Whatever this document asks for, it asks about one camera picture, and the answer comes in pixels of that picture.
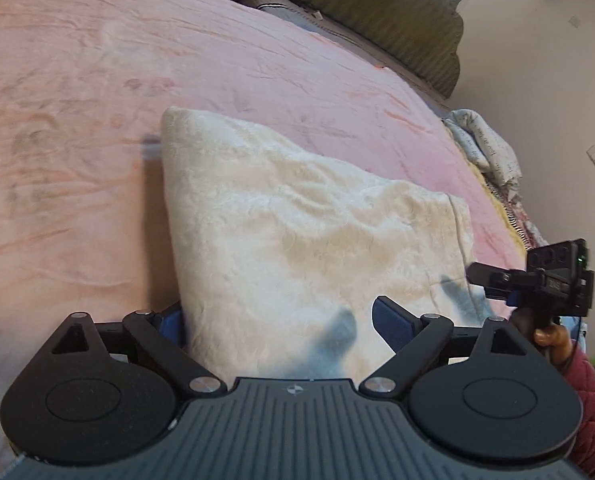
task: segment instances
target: light switch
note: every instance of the light switch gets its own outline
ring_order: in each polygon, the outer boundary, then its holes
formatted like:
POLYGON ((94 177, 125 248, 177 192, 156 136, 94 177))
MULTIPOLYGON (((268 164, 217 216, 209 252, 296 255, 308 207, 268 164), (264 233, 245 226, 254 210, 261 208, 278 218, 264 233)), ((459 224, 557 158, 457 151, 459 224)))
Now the light switch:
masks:
POLYGON ((591 160, 595 160, 595 144, 593 144, 589 149, 586 150, 591 160))

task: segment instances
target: white pillow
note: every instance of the white pillow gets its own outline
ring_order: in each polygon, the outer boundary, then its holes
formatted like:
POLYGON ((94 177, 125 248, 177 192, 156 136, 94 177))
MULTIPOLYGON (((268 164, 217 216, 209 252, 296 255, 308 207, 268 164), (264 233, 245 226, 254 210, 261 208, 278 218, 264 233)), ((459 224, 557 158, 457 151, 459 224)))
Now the white pillow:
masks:
POLYGON ((236 376, 361 381, 392 355, 373 300, 479 325, 461 199, 197 110, 162 118, 165 197, 190 354, 236 376))

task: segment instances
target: pink blanket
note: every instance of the pink blanket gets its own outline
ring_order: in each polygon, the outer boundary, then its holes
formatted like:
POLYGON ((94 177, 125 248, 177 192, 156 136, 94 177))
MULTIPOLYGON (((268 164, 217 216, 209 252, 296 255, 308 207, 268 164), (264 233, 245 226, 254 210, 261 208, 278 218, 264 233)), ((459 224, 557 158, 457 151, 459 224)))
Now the pink blanket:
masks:
POLYGON ((523 264, 393 72, 227 0, 0 0, 0 399, 70 312, 101 322, 177 299, 156 145, 171 105, 463 197, 479 259, 523 264))

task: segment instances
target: metal screw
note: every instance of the metal screw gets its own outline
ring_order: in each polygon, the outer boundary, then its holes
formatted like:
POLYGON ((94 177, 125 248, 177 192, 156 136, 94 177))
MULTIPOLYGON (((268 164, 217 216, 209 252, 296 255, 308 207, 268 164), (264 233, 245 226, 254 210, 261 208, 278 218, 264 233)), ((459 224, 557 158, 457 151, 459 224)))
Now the metal screw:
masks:
POLYGON ((395 381, 386 377, 371 377, 364 381, 367 390, 376 394, 387 394, 395 389, 395 381))
POLYGON ((222 383, 214 377, 197 377, 193 379, 188 387, 198 394, 212 394, 219 390, 222 383))

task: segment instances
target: logo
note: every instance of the logo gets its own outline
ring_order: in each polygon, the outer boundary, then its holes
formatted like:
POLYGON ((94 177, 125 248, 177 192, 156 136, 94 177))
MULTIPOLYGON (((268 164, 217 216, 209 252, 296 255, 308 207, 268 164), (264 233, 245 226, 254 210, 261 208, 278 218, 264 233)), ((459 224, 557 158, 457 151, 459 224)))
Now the logo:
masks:
POLYGON ((301 387, 299 384, 293 384, 292 386, 289 386, 286 390, 289 394, 295 396, 298 396, 299 394, 304 393, 305 391, 303 387, 301 387))

